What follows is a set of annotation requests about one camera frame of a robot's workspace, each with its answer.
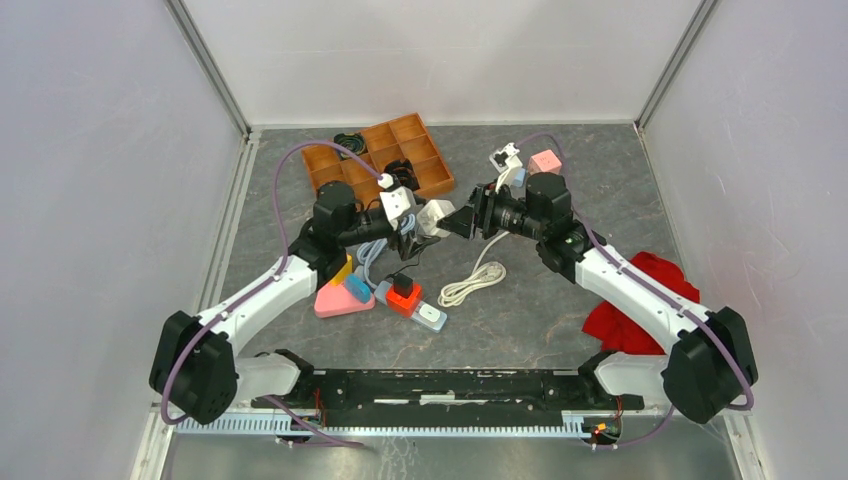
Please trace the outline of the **black power adapter plug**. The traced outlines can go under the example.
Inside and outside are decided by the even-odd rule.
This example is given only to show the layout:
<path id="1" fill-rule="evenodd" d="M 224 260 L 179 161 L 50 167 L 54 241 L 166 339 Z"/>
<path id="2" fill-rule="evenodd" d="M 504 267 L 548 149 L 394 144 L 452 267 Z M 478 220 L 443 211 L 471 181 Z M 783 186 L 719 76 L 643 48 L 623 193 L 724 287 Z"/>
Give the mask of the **black power adapter plug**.
<path id="1" fill-rule="evenodd" d="M 393 287 L 394 295 L 408 299 L 412 296 L 415 289 L 414 281 L 405 274 L 397 273 L 393 276 Z"/>

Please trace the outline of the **red cube socket adapter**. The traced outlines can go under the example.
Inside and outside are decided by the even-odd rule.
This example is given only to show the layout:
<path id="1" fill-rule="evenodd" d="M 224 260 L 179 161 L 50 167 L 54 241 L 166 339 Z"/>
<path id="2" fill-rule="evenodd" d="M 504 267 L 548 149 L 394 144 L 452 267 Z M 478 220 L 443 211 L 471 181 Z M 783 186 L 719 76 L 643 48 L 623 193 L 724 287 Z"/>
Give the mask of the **red cube socket adapter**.
<path id="1" fill-rule="evenodd" d="M 420 284 L 413 283 L 411 292 L 408 296 L 403 296 L 399 293 L 394 284 L 392 284 L 386 295 L 387 306 L 400 314 L 403 317 L 409 318 L 413 315 L 422 301 L 422 288 Z"/>

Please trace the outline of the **yellow cube socket adapter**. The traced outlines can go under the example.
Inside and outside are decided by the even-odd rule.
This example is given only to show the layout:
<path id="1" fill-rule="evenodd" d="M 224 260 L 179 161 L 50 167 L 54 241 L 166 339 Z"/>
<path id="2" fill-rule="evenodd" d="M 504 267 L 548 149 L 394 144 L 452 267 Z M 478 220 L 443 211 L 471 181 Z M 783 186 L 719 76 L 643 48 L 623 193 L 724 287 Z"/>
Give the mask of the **yellow cube socket adapter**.
<path id="1" fill-rule="evenodd" d="M 352 273 L 354 268 L 354 260 L 350 254 L 346 255 L 345 263 L 340 270 L 329 280 L 329 284 L 333 286 L 341 285 L 345 279 Z"/>

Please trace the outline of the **blue square plug adapter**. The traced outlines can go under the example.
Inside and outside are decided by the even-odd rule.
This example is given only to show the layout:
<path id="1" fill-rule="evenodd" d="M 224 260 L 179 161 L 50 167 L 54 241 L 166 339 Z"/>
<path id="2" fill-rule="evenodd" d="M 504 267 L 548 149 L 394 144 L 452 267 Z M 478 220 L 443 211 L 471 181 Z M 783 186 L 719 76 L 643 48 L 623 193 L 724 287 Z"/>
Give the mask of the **blue square plug adapter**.
<path id="1" fill-rule="evenodd" d="M 358 302 L 368 304 L 372 300 L 372 291 L 369 286 L 357 275 L 349 274 L 343 281 L 346 291 Z"/>

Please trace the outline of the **light blue power strip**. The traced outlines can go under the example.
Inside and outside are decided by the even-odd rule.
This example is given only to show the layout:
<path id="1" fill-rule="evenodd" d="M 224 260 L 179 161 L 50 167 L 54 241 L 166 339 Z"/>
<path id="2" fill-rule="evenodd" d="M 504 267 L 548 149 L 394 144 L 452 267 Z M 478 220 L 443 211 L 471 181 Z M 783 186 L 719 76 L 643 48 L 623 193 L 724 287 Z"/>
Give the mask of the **light blue power strip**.
<path id="1" fill-rule="evenodd" d="M 385 306 L 387 306 L 385 295 L 392 284 L 393 283 L 391 281 L 384 280 L 380 282 L 374 290 L 374 294 L 377 301 Z M 443 310 L 424 301 L 422 293 L 421 303 L 419 304 L 418 308 L 415 310 L 413 315 L 407 319 L 411 319 L 420 326 L 427 328 L 433 332 L 440 332 L 444 327 L 445 323 L 447 322 L 448 316 L 447 313 Z"/>

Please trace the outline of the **pink cube socket adapter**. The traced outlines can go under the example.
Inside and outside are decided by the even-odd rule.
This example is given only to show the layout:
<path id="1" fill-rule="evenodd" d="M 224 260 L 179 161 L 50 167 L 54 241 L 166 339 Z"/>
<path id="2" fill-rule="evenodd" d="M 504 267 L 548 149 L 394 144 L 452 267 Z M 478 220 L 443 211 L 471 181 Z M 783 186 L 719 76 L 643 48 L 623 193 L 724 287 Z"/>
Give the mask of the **pink cube socket adapter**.
<path id="1" fill-rule="evenodd" d="M 527 172 L 530 175 L 537 173 L 560 174 L 562 161 L 551 149 L 533 154 L 527 164 Z"/>

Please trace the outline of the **white cube socket adapter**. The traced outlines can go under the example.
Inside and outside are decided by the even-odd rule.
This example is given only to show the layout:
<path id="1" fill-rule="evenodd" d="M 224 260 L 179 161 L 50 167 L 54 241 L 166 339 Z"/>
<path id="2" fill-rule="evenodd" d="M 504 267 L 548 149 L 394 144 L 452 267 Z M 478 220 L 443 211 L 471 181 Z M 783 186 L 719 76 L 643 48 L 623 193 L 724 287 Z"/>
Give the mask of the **white cube socket adapter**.
<path id="1" fill-rule="evenodd" d="M 438 222 L 453 214 L 456 207 L 449 200 L 431 199 L 416 214 L 419 234 L 427 237 L 447 238 L 448 230 L 438 226 Z"/>

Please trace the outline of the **light blue cube adapter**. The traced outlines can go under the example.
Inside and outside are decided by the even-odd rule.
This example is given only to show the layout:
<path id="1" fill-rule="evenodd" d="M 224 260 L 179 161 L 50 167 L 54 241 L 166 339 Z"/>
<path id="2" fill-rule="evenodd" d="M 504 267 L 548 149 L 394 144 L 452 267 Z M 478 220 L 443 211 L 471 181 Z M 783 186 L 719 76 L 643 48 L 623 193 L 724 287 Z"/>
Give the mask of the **light blue cube adapter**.
<path id="1" fill-rule="evenodd" d="M 510 185 L 515 188 L 521 188 L 524 186 L 525 180 L 527 177 L 527 170 L 521 168 L 517 171 L 514 178 L 512 179 Z"/>

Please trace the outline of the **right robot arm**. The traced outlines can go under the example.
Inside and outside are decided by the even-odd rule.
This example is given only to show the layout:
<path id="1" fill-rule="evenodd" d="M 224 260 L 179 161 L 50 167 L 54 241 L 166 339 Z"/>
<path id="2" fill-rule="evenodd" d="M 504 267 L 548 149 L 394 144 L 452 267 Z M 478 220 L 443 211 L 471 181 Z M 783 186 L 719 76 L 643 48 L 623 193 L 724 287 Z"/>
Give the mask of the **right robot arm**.
<path id="1" fill-rule="evenodd" d="M 498 182 L 479 184 L 461 208 L 435 214 L 431 229 L 534 241 L 549 270 L 610 303 L 659 345 L 656 355 L 614 351 L 586 362 L 588 374 L 577 382 L 585 405 L 602 408 L 633 395 L 699 424 L 724 410 L 752 410 L 758 369 L 744 318 L 688 300 L 626 260 L 575 212 L 562 176 L 531 175 L 521 198 Z"/>

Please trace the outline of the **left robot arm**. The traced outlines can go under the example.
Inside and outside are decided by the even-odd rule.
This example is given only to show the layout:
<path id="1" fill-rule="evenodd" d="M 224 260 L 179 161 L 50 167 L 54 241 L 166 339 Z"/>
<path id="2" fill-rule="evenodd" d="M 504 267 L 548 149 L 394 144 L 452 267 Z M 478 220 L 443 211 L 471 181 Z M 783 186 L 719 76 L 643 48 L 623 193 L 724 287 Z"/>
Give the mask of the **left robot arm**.
<path id="1" fill-rule="evenodd" d="M 382 175 L 377 207 L 363 210 L 351 186 L 331 181 L 316 194 L 312 216 L 272 266 L 236 294 L 197 314 L 178 310 L 164 322 L 149 376 L 168 425 L 206 425 L 234 402 L 278 395 L 306 405 L 313 379 L 295 360 L 271 354 L 238 360 L 245 344 L 285 310 L 316 293 L 347 264 L 350 246 L 398 240 L 401 221 L 425 199 Z"/>

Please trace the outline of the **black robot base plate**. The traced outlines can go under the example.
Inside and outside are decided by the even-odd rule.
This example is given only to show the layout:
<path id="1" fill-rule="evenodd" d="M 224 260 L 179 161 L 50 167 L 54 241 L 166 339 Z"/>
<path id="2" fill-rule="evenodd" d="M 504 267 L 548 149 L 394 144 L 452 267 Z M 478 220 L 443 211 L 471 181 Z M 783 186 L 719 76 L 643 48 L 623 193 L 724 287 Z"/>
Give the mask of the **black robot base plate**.
<path id="1" fill-rule="evenodd" d="M 318 414 L 325 427 L 552 426 L 565 411 L 645 405 L 638 395 L 605 392 L 583 369 L 317 369 L 278 353 L 300 370 L 283 403 Z"/>

